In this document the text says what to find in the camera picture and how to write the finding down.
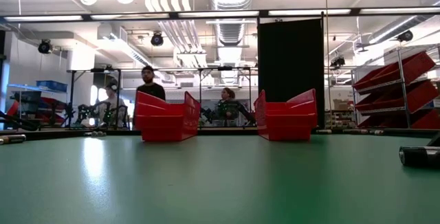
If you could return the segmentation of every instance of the black panel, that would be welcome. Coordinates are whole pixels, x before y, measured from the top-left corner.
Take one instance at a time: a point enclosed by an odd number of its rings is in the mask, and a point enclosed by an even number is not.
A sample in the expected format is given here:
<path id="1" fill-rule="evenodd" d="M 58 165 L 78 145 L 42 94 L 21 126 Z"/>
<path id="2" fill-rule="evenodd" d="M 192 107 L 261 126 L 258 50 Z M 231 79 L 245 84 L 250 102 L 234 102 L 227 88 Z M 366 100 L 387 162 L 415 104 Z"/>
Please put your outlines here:
<path id="1" fill-rule="evenodd" d="M 324 127 L 324 48 L 321 19 L 260 24 L 258 90 L 268 102 L 286 102 L 316 90 L 318 125 Z"/>

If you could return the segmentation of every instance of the table surface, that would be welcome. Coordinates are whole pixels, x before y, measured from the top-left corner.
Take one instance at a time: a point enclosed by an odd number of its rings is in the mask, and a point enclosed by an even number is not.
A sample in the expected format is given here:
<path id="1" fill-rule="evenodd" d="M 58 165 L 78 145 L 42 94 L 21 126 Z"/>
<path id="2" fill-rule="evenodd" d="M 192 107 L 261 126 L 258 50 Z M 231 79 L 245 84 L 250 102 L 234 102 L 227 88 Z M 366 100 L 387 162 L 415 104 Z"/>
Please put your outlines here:
<path id="1" fill-rule="evenodd" d="M 0 223 L 440 223 L 428 139 L 314 135 L 51 139 L 0 146 Z"/>

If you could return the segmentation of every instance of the man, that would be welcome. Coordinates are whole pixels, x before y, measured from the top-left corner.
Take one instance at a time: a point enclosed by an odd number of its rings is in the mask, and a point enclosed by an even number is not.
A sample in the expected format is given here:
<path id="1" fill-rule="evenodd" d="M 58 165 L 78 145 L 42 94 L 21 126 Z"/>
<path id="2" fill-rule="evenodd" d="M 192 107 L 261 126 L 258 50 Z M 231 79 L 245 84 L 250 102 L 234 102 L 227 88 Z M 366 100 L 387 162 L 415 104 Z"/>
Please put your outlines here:
<path id="1" fill-rule="evenodd" d="M 136 92 L 141 91 L 142 93 L 149 94 L 151 96 L 155 96 L 157 98 L 165 100 L 165 90 L 164 88 L 153 82 L 154 79 L 154 69 L 151 66 L 145 66 L 142 69 L 142 79 L 144 84 L 142 86 L 137 87 Z M 135 100 L 135 110 L 133 115 L 136 114 L 136 103 L 138 101 Z M 135 118 L 133 117 L 133 127 L 135 126 Z"/>

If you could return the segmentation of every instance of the dark t-shirt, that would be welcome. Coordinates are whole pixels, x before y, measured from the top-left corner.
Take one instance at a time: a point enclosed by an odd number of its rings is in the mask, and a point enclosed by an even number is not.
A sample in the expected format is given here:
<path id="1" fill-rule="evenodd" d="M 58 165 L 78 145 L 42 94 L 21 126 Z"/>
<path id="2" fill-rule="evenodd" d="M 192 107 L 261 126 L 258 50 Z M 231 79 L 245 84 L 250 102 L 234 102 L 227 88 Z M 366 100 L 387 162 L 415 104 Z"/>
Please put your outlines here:
<path id="1" fill-rule="evenodd" d="M 142 86 L 139 86 L 137 89 L 136 89 L 136 92 L 138 92 L 138 91 L 141 91 L 142 93 L 146 93 L 146 94 L 149 94 L 149 95 L 151 95 L 151 96 L 155 96 L 155 97 L 158 97 L 158 98 L 160 98 L 160 99 L 163 99 L 163 100 L 165 100 L 165 90 L 164 90 L 164 88 L 161 86 L 161 85 L 159 85 L 159 84 L 153 84 L 153 85 L 151 85 L 151 86 L 147 86 L 147 85 L 142 85 Z M 134 110 L 134 112 L 133 112 L 133 115 L 135 115 L 136 114 L 136 103 L 138 102 L 138 100 L 135 100 L 135 110 Z"/>

